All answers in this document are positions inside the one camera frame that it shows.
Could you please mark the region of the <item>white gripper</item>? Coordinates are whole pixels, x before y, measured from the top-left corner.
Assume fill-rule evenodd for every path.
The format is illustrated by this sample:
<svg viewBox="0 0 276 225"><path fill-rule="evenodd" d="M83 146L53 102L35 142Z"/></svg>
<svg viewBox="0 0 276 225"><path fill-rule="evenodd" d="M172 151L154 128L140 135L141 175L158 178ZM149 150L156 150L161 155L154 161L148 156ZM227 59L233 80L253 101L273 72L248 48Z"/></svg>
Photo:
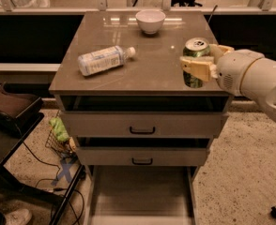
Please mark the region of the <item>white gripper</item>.
<svg viewBox="0 0 276 225"><path fill-rule="evenodd" d="M220 88L234 96L265 95L263 73L257 64L264 58L262 53L235 51L233 47L217 44L210 44L209 48L210 56L181 56L179 61L182 69L204 82L218 77Z"/></svg>

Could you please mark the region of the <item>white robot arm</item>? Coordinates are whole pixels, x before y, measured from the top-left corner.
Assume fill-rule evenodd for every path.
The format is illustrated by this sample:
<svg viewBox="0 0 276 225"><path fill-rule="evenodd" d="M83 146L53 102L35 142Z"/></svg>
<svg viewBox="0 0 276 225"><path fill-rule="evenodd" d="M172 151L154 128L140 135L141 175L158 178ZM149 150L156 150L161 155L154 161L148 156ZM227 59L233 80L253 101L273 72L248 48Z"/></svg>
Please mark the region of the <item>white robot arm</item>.
<svg viewBox="0 0 276 225"><path fill-rule="evenodd" d="M181 56L182 69L203 82L215 79L223 91L254 101L276 123L276 61L246 49L209 48L209 55Z"/></svg>

